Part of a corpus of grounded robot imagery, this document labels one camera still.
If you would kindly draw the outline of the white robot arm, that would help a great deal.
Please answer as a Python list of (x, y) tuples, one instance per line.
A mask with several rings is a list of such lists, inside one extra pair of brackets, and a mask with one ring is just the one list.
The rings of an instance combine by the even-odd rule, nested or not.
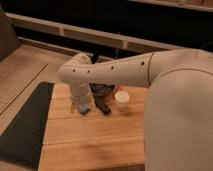
[(90, 83), (148, 90), (144, 106), (146, 171), (213, 171), (213, 52), (176, 49), (93, 64), (77, 54), (60, 79), (74, 103)]

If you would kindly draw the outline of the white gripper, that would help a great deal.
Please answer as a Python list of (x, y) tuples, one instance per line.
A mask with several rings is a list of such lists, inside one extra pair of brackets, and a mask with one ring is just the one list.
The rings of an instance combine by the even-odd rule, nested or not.
[(70, 85), (70, 112), (74, 113), (75, 106), (88, 105), (90, 108), (94, 108), (94, 98), (91, 93), (90, 86), (88, 84)]

